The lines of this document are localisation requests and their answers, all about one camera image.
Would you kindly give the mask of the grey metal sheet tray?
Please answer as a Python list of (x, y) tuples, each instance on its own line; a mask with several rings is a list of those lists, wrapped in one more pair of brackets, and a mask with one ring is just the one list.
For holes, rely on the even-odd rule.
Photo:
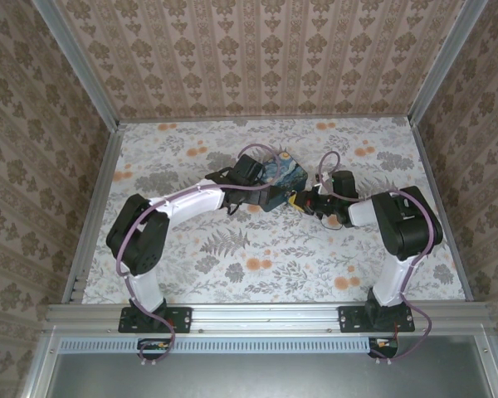
[(47, 398), (492, 398), (476, 344), (431, 337), (395, 362), (366, 354), (59, 357)]

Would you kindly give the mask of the aluminium frame corner post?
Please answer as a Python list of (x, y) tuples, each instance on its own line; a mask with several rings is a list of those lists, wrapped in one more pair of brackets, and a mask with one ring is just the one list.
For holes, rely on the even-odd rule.
[(101, 80), (95, 75), (88, 62), (85, 51), (75, 38), (54, 0), (32, 0), (42, 19), (55, 37), (57, 45), (76, 73), (83, 88), (95, 106), (99, 116), (110, 133), (118, 130), (119, 117), (102, 87)]
[(466, 0), (462, 5), (408, 112), (412, 127), (416, 127), (426, 113), (487, 3), (488, 0)]

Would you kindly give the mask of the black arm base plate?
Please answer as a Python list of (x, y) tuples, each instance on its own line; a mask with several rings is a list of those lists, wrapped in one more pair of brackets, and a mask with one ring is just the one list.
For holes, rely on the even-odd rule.
[(344, 333), (415, 331), (411, 309), (406, 305), (388, 308), (341, 306), (338, 312), (340, 331)]
[[(190, 307), (167, 307), (164, 319), (176, 333), (189, 333), (192, 323)], [(151, 318), (134, 306), (124, 307), (118, 325), (120, 333), (169, 333), (166, 325)]]

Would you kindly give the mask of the aluminium frame side rail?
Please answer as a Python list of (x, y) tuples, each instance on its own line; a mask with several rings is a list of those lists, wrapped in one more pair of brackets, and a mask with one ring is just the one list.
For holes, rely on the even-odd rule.
[(86, 219), (71, 264), (66, 287), (61, 299), (62, 304), (81, 304), (86, 287), (86, 280), (94, 258), (96, 243), (103, 221), (103, 215), (110, 187), (120, 156), (121, 144), (125, 133), (125, 124), (119, 124), (110, 135), (104, 157), (100, 165)]
[(435, 180), (435, 176), (431, 167), (431, 164), (429, 162), (429, 158), (427, 156), (427, 150), (425, 149), (424, 143), (422, 142), (422, 137), (420, 135), (418, 126), (416, 124), (410, 123), (410, 127), (413, 133), (413, 137), (415, 140), (415, 143), (417, 145), (417, 150), (419, 152), (419, 155), (422, 159), (422, 165), (424, 168), (424, 172), (427, 176), (428, 184), (430, 186), (430, 189), (432, 191), (432, 197), (435, 202), (435, 205), (437, 207), (438, 215), (439, 215), (439, 220), (442, 224), (443, 228), (443, 233), (444, 236), (447, 239), (447, 245), (451, 251), (452, 254), (452, 259), (455, 264), (455, 268), (457, 271), (458, 278), (461, 282), (461, 288), (462, 291), (465, 294), (465, 300), (466, 301), (473, 301), (473, 293), (471, 291), (471, 287), (469, 285), (468, 279), (466, 277), (466, 267), (464, 264), (461, 262), (461, 256), (459, 254), (459, 251), (457, 249), (457, 244), (454, 238), (454, 235), (452, 233), (452, 228), (450, 226), (447, 213), (445, 211), (445, 207), (442, 203), (442, 198), (439, 193), (437, 183)]

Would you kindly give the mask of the aluminium frame long rail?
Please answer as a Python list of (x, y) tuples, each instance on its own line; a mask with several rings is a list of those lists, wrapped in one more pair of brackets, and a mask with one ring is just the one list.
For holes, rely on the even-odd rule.
[[(192, 304), (190, 334), (197, 336), (336, 336), (340, 333), (338, 308), (351, 303), (298, 304)], [(419, 301), (412, 311), (420, 335), (432, 320), (431, 334), (471, 335), (492, 333), (494, 323), (484, 303)], [(49, 307), (43, 329), (62, 335), (114, 337), (123, 304), (56, 304)]]

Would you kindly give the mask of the starry night tin box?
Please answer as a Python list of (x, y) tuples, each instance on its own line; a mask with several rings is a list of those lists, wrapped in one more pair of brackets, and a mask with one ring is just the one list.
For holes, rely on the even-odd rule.
[(288, 152), (282, 152), (278, 157), (280, 159), (279, 177), (268, 188), (267, 203), (261, 205), (261, 209), (265, 212), (272, 211), (288, 202), (294, 192), (303, 191), (308, 178), (307, 171)]

